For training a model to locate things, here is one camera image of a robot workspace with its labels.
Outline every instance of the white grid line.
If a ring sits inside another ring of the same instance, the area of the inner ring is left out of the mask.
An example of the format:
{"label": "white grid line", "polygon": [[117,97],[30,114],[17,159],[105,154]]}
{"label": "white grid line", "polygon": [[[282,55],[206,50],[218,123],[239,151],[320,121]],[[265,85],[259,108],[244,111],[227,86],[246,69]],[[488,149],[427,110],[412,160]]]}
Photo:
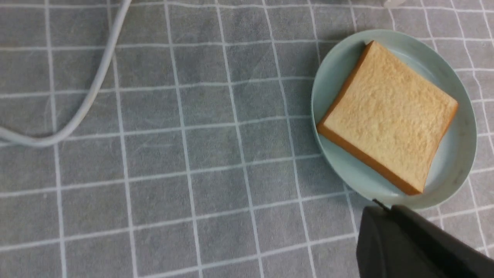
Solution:
{"label": "white grid line", "polygon": [[[156,91],[156,90],[174,90],[176,87],[179,89],[183,88],[195,88],[200,86],[210,86],[210,87],[220,87],[220,86],[236,86],[248,83],[262,83],[268,81],[277,81],[280,78],[264,78],[264,79],[249,79],[235,82],[199,82],[194,84],[184,84],[184,85],[175,85],[175,86],[155,86],[155,87],[132,87],[132,88],[120,88],[120,92],[147,92],[147,91]],[[305,77],[305,76],[290,76],[290,77],[282,77],[283,81],[290,80],[314,80],[313,77]],[[115,89],[100,89],[99,93],[113,93]],[[58,90],[55,91],[55,94],[74,94],[74,93],[87,93],[88,90]],[[31,96],[48,96],[50,92],[25,92],[25,93],[0,93],[0,98],[19,98],[19,97],[31,97]]]}
{"label": "white grid line", "polygon": [[[113,235],[113,234],[118,234],[118,233],[123,233],[123,232],[128,232],[128,229],[119,229],[119,230],[112,230],[112,231],[106,231],[106,232],[97,232],[97,233],[94,233],[91,235],[76,235],[76,236],[68,237],[68,240],[70,240],[70,241],[80,240],[80,239],[93,238],[93,237],[98,237],[98,236]],[[272,256],[272,255],[280,254],[280,253],[287,252],[287,251],[306,248],[307,246],[314,246],[314,245],[318,245],[318,244],[334,242],[334,241],[348,239],[348,238],[352,238],[352,237],[355,237],[354,233],[342,234],[342,235],[337,235],[337,236],[333,236],[333,237],[327,237],[327,238],[313,240],[313,241],[302,243],[302,244],[295,244],[295,245],[291,245],[291,246],[287,246],[287,247],[282,247],[279,249],[269,250],[269,251],[263,252],[259,255],[250,255],[250,256],[244,256],[244,257],[235,258],[235,259],[229,259],[229,260],[223,260],[223,261],[204,264],[202,269],[209,269],[209,268],[215,268],[215,267],[220,267],[220,266],[227,266],[227,265],[235,264],[235,263],[241,263],[241,262],[245,262],[245,261],[256,260],[258,257],[263,258],[263,257]],[[37,243],[41,243],[41,244],[24,243],[22,245],[22,247],[16,248],[13,250],[43,246],[43,245],[48,245],[48,244],[54,244],[54,243],[58,243],[58,240],[48,239],[48,240],[44,240],[44,241],[39,241]],[[6,252],[6,251],[10,251],[10,250],[11,249],[2,249],[0,247],[0,252]],[[171,276],[185,274],[185,273],[198,271],[198,270],[199,270],[199,268],[197,266],[196,267],[188,267],[188,268],[182,268],[182,269],[174,270],[174,271],[170,271],[170,272],[164,272],[164,273],[159,273],[159,274],[143,276],[141,278],[171,277]]]}
{"label": "white grid line", "polygon": [[[311,158],[317,158],[317,157],[321,157],[321,156],[322,155],[320,155],[320,154],[301,155],[301,156],[296,156],[295,160],[311,159]],[[209,173],[209,172],[215,172],[215,171],[232,170],[232,169],[242,168],[244,165],[245,166],[252,166],[252,165],[261,165],[261,164],[266,164],[266,163],[286,162],[286,161],[291,161],[291,160],[293,160],[293,157],[291,157],[291,156],[290,157],[266,159],[266,160],[258,160],[258,161],[246,162],[245,164],[241,163],[241,164],[235,164],[235,165],[229,165],[229,166],[190,170],[190,174],[193,175],[193,174],[199,174],[199,173]],[[141,182],[141,181],[179,177],[179,176],[183,176],[186,174],[187,174],[186,171],[182,171],[182,172],[173,172],[173,173],[167,173],[167,174],[129,177],[128,180],[130,183],[134,183],[134,182]],[[123,184],[124,182],[125,182],[124,179],[117,179],[117,180],[109,180],[109,181],[90,182],[90,183],[85,183],[85,184],[64,185],[61,187],[61,190],[64,191],[64,190],[72,190],[72,189],[80,189],[80,188],[90,188],[90,187],[96,187],[96,186]],[[56,187],[47,187],[47,188],[28,189],[28,190],[20,190],[20,191],[12,191],[12,192],[0,192],[0,198],[9,198],[9,197],[19,197],[19,196],[24,196],[24,195],[42,194],[42,193],[54,192],[56,190],[57,190]]]}
{"label": "white grid line", "polygon": [[[221,41],[222,42],[225,42],[225,36],[224,36],[224,32],[223,32],[223,22],[222,22],[222,19],[221,19],[221,12],[220,12],[220,9],[219,9],[218,6],[216,7],[216,13],[217,13],[217,16],[218,16],[219,30],[220,30],[220,34],[221,34]],[[227,79],[228,83],[231,84],[230,67],[229,67],[229,64],[228,64],[228,57],[227,57],[227,54],[226,54],[226,46],[225,45],[223,45],[223,59],[225,61],[226,79]],[[261,260],[261,257],[260,257],[261,250],[260,250],[260,246],[259,246],[259,236],[257,234],[257,223],[255,221],[255,214],[254,214],[254,210],[252,208],[253,207],[253,204],[252,204],[252,194],[250,192],[250,184],[248,182],[247,167],[246,167],[245,156],[244,156],[244,148],[242,146],[242,137],[240,135],[240,126],[239,126],[238,118],[237,118],[237,109],[235,107],[235,100],[234,100],[234,96],[233,96],[233,88],[232,88],[231,85],[228,86],[228,90],[229,90],[229,93],[230,93],[230,102],[232,104],[233,120],[235,122],[235,131],[237,133],[237,140],[238,140],[238,144],[239,144],[240,160],[241,160],[242,165],[243,165],[242,166],[242,171],[244,173],[244,180],[245,180],[246,189],[247,189],[247,199],[248,199],[248,205],[249,205],[250,218],[251,218],[251,221],[252,221],[252,229],[253,229],[253,232],[254,232],[255,250],[256,250],[256,254],[257,254],[257,261],[258,261],[258,264],[259,264],[259,273],[260,273],[261,278],[264,278],[264,269],[263,269],[262,260]]]}
{"label": "white grid line", "polygon": [[[160,5],[160,1],[156,0],[153,2],[142,2],[142,3],[132,3],[130,6],[135,7],[135,6],[153,6],[153,5]],[[262,5],[259,4],[242,4],[242,5],[224,5],[224,4],[189,4],[189,3],[182,3],[182,2],[175,2],[175,1],[168,1],[169,5],[176,5],[176,6],[184,6],[184,7],[190,7],[190,8],[202,8],[202,7],[219,7],[219,8],[227,8],[227,9],[238,9],[238,8],[249,8],[249,7],[256,7],[256,8],[263,8]],[[119,4],[111,4],[110,7],[118,7]],[[307,7],[309,6],[308,4],[281,4],[281,5],[267,5],[267,9],[272,9],[272,8],[284,8],[284,7]],[[347,4],[326,4],[326,3],[315,3],[312,4],[312,6],[325,6],[325,7],[350,7]],[[53,9],[94,9],[94,8],[105,8],[107,7],[104,4],[93,4],[93,5],[63,5],[63,4],[50,4],[48,5],[49,8]],[[354,5],[356,8],[368,8],[368,9],[384,9],[381,6],[371,6],[371,5],[364,5],[364,4],[357,4]],[[23,3],[0,3],[0,8],[44,8],[43,4],[23,4]],[[450,8],[450,7],[441,7],[441,6],[426,6],[426,9],[430,10],[457,10],[460,12],[470,12],[470,13],[481,13],[483,12],[482,10],[478,9],[455,9],[455,8]],[[419,6],[399,6],[396,8],[392,9],[405,9],[405,10],[417,10],[421,9]],[[487,13],[494,13],[494,11],[491,10],[486,10]]]}
{"label": "white grid line", "polygon": [[[264,7],[266,7],[266,1],[265,0],[262,0],[262,4],[263,4]],[[266,14],[266,19],[267,19],[268,29],[269,29],[269,35],[270,35],[271,41],[272,41],[272,44],[271,45],[272,45],[272,48],[273,48],[273,54],[274,54],[274,58],[275,58],[276,72],[277,72],[278,78],[280,78],[282,75],[281,75],[280,65],[279,65],[279,61],[278,61],[278,54],[277,54],[277,51],[276,51],[275,39],[274,39],[274,36],[273,36],[273,28],[271,26],[271,20],[269,18],[269,13],[268,13],[268,10],[266,8],[264,8],[264,12]],[[314,28],[314,34],[315,34],[316,33],[316,31],[315,31],[315,28],[316,28],[315,24],[313,25],[313,28]],[[318,60],[320,61],[321,60],[321,57],[320,57],[320,54],[319,54],[319,46],[316,44],[316,47],[317,47],[317,53],[318,53]],[[281,79],[279,79],[279,85],[280,85],[281,95],[282,95],[282,99],[283,99],[285,116],[286,116],[286,119],[287,119],[288,140],[290,142],[290,152],[291,152],[292,157],[295,158],[295,148],[293,146],[293,138],[292,138],[292,135],[291,135],[290,120],[289,120],[289,117],[288,117],[287,98],[286,98],[286,95],[285,95],[285,87],[283,86],[283,82],[281,81]],[[303,224],[303,227],[304,227],[305,241],[306,242],[309,242],[310,241],[309,231],[307,229],[307,223],[306,223],[306,219],[305,219],[304,207],[303,207],[303,204],[302,204],[302,198],[301,198],[301,194],[300,194],[300,185],[298,183],[297,164],[296,164],[295,159],[293,159],[293,173],[294,173],[294,178],[295,178],[295,188],[297,190],[298,206],[299,206],[300,215],[301,215],[301,218],[302,218],[302,224]],[[312,257],[312,249],[311,249],[310,245],[307,245],[307,252],[309,253],[309,262],[310,262],[310,266],[311,266],[312,276],[313,277],[316,277],[316,269],[314,267],[314,259]]]}
{"label": "white grid line", "polygon": [[348,5],[350,6],[350,13],[352,14],[352,22],[353,22],[353,32],[357,32],[357,19],[355,18],[355,10],[353,9],[352,0],[348,0]]}
{"label": "white grid line", "polygon": [[[55,77],[53,75],[53,54],[51,47],[51,30],[50,30],[50,9],[48,8],[49,0],[44,0],[44,24],[46,35],[46,51],[48,56],[48,72],[49,72],[49,87],[50,87],[50,106],[51,106],[51,124],[52,130],[57,130],[57,116],[55,103]],[[60,178],[60,157],[58,153],[58,144],[53,146],[53,156],[55,163],[55,186],[57,193],[57,213],[58,213],[58,236],[60,238],[60,264],[62,278],[67,277],[67,261],[65,255],[65,235],[63,222],[63,207],[62,207],[62,191]]]}
{"label": "white grid line", "polygon": [[[296,43],[338,43],[341,40],[320,40],[317,38],[316,27],[314,28],[315,39],[300,39],[300,40],[274,40],[276,44],[296,44]],[[432,40],[432,38],[416,38],[421,41]],[[467,42],[491,42],[491,39],[479,39],[479,38],[457,38],[457,37],[436,37],[434,40],[442,41],[467,41]],[[199,46],[248,46],[258,44],[270,44],[270,40],[250,41],[250,42],[238,42],[238,43],[223,43],[223,42],[205,42],[205,43],[188,43],[188,44],[173,44],[174,47],[199,47]],[[147,47],[170,47],[170,44],[119,44],[116,45],[116,49],[123,48],[147,48]],[[47,51],[45,46],[0,46],[0,51]],[[52,51],[85,51],[85,50],[104,50],[105,46],[52,46]]]}
{"label": "white grid line", "polygon": [[[342,192],[331,193],[331,194],[309,196],[309,197],[302,198],[302,202],[307,202],[307,201],[322,199],[322,198],[334,198],[337,196],[344,196],[345,194],[346,194],[346,192],[342,191]],[[278,207],[278,206],[284,206],[287,204],[295,204],[295,203],[298,203],[298,199],[293,199],[293,200],[286,201],[286,202],[277,202],[277,203],[271,203],[271,204],[265,204],[265,205],[257,205],[257,206],[253,206],[253,210],[255,211],[255,210],[259,210],[259,209],[274,208],[274,207]],[[473,209],[457,211],[457,212],[453,212],[453,213],[445,213],[443,215],[443,217],[444,218],[451,218],[451,217],[465,215],[465,214],[472,214],[472,213],[475,213],[476,211],[484,211],[484,210],[490,210],[490,209],[494,209],[494,204],[486,205],[486,206],[480,206],[480,207],[473,208]],[[197,216],[197,219],[202,220],[202,219],[209,219],[209,218],[225,216],[225,215],[233,215],[233,214],[238,214],[241,212],[247,212],[249,210],[250,210],[250,208],[245,207],[245,208],[235,209],[235,210],[230,210],[230,211],[222,211],[222,212],[204,214],[204,215]],[[163,221],[163,222],[156,222],[156,223],[151,223],[151,224],[144,224],[144,225],[134,226],[133,230],[137,231],[137,230],[143,230],[143,229],[150,229],[150,228],[156,228],[156,227],[175,225],[175,224],[179,224],[179,223],[188,222],[191,220],[192,220],[191,217],[187,217],[187,218],[181,218],[181,219],[175,219],[175,220],[169,220],[169,221]],[[429,217],[429,218],[427,218],[427,220],[429,220],[429,221],[439,220],[439,216]],[[93,232],[93,233],[87,233],[87,234],[67,236],[67,237],[65,237],[65,241],[77,240],[77,239],[83,239],[83,238],[94,238],[94,237],[99,237],[99,236],[103,236],[103,235],[115,234],[115,233],[119,233],[119,232],[128,232],[129,230],[130,230],[129,228],[124,228],[124,229],[115,229],[115,230],[108,230],[108,231],[102,231],[102,232]],[[4,246],[0,246],[0,252],[43,246],[43,245],[47,245],[47,244],[57,243],[59,241],[60,241],[60,239],[45,239],[45,240],[39,240],[39,241],[33,241],[33,242],[24,242],[24,243],[19,243],[19,244],[4,245]]]}
{"label": "white grid line", "polygon": [[310,17],[312,19],[312,27],[314,29],[314,38],[316,39],[316,47],[317,47],[317,61],[321,64],[323,57],[321,57],[321,52],[319,50],[319,39],[317,38],[317,27],[316,27],[316,17],[314,16],[314,6],[311,4],[311,0],[307,0],[309,4]]}
{"label": "white grid line", "polygon": [[475,209],[475,217],[477,218],[477,224],[479,225],[480,238],[482,239],[482,244],[484,245],[484,249],[486,251],[487,256],[489,256],[489,250],[486,244],[486,237],[482,231],[482,224],[480,222],[479,210],[477,209],[477,201],[475,200],[475,194],[473,192],[472,182],[470,181],[470,177],[467,177],[468,187],[470,188],[470,194],[472,194],[473,199],[473,208]]}
{"label": "white grid line", "polygon": [[[177,73],[177,66],[176,66],[176,61],[175,61],[175,54],[174,54],[174,47],[175,45],[173,44],[172,37],[171,37],[171,24],[170,24],[170,14],[168,10],[168,2],[166,0],[163,0],[163,5],[165,6],[165,20],[166,20],[166,30],[167,30],[167,35],[168,35],[168,43],[170,45],[170,56],[171,56],[171,64],[173,68],[173,79],[176,85],[179,84],[178,82],[178,73]],[[199,247],[199,234],[197,230],[197,219],[196,219],[196,207],[194,203],[194,192],[192,191],[192,178],[191,178],[191,170],[190,170],[190,163],[189,163],[189,151],[187,147],[187,138],[185,134],[185,123],[184,123],[184,115],[182,111],[182,100],[180,98],[180,89],[178,86],[176,86],[176,94],[177,94],[177,104],[178,104],[178,112],[180,115],[180,128],[181,128],[181,134],[182,134],[182,145],[183,145],[183,150],[184,150],[184,157],[185,157],[185,169],[187,172],[187,187],[189,190],[189,199],[190,199],[190,208],[191,208],[191,216],[192,216],[192,229],[194,233],[194,244],[196,247],[196,259],[197,259],[197,266],[199,269],[199,278],[203,278],[203,271],[202,271],[202,260],[201,260],[201,249]]]}
{"label": "white grid line", "polygon": [[[106,0],[107,16],[108,16],[108,27],[111,30],[112,27],[112,12],[110,9],[110,0]],[[125,200],[127,204],[127,221],[129,227],[129,239],[130,239],[130,255],[132,259],[132,275],[137,278],[139,275],[137,273],[137,254],[135,250],[135,237],[134,237],[134,224],[132,219],[132,201],[130,200],[130,185],[128,178],[128,166],[127,166],[127,150],[125,146],[125,135],[124,135],[124,121],[122,118],[122,102],[120,98],[120,81],[118,75],[118,65],[117,56],[113,54],[112,57],[113,66],[113,77],[115,84],[115,95],[117,99],[117,116],[119,121],[119,137],[120,137],[120,148],[122,151],[122,164],[123,164],[123,183],[125,186]]]}

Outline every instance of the black object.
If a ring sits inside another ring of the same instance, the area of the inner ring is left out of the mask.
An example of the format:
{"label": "black object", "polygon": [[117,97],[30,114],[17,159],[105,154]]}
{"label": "black object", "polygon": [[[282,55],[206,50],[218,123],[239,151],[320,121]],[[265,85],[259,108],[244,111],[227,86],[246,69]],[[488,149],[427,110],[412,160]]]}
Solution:
{"label": "black object", "polygon": [[401,205],[366,207],[357,262],[361,278],[494,278],[494,261]]}

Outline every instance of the oval plate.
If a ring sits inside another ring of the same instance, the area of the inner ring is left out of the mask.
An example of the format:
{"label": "oval plate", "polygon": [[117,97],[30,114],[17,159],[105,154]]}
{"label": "oval plate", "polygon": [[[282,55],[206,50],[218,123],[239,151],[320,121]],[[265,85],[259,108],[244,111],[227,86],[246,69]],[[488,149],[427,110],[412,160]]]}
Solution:
{"label": "oval plate", "polygon": [[[427,176],[423,194],[407,196],[376,171],[327,140],[316,131],[354,68],[365,45],[376,40],[414,71],[434,83],[459,103],[458,111],[441,140]],[[454,70],[434,50],[408,35],[391,30],[353,34],[326,55],[314,80],[311,99],[312,129],[326,161],[363,197],[385,205],[403,204],[413,209],[437,205],[451,197],[470,172],[477,146],[472,103]]]}

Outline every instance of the white cable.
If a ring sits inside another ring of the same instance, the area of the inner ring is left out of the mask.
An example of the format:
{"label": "white cable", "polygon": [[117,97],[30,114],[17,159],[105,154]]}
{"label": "white cable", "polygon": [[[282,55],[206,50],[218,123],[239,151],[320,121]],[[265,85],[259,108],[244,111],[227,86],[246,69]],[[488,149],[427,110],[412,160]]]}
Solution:
{"label": "white cable", "polygon": [[84,102],[77,110],[77,113],[74,117],[69,121],[69,123],[64,126],[57,133],[54,133],[50,136],[43,138],[35,138],[26,135],[19,134],[17,132],[8,130],[6,128],[0,127],[0,138],[10,141],[15,144],[31,146],[31,147],[47,147],[51,145],[55,145],[58,142],[62,141],[66,137],[68,137],[81,123],[82,119],[86,116],[87,112],[91,108],[96,95],[101,88],[101,84],[103,84],[103,80],[105,79],[106,72],[108,71],[108,67],[112,61],[113,53],[115,52],[115,46],[117,45],[117,40],[120,35],[120,30],[122,29],[122,25],[124,24],[125,15],[127,14],[128,7],[130,6],[130,2],[132,0],[122,0],[122,4],[120,9],[115,17],[115,22],[113,24],[112,30],[110,32],[108,42],[106,43],[105,52],[103,53],[103,57],[101,58],[101,63],[99,65],[98,71],[96,72],[96,76],[91,84],[91,88],[89,89],[89,93],[87,94]]}

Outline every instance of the grid pattern tablecloth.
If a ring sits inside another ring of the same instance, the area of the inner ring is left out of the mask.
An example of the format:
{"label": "grid pattern tablecloth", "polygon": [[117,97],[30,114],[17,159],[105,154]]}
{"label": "grid pattern tablecloth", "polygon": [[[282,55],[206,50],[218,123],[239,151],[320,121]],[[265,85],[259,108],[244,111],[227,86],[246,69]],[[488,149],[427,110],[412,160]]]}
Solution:
{"label": "grid pattern tablecloth", "polygon": [[[0,0],[0,124],[63,126],[117,0]],[[135,0],[101,93],[55,147],[0,147],[0,277],[357,277],[368,202],[310,127],[318,64],[342,38],[415,36],[464,82],[473,172],[421,213],[494,255],[494,1]]]}

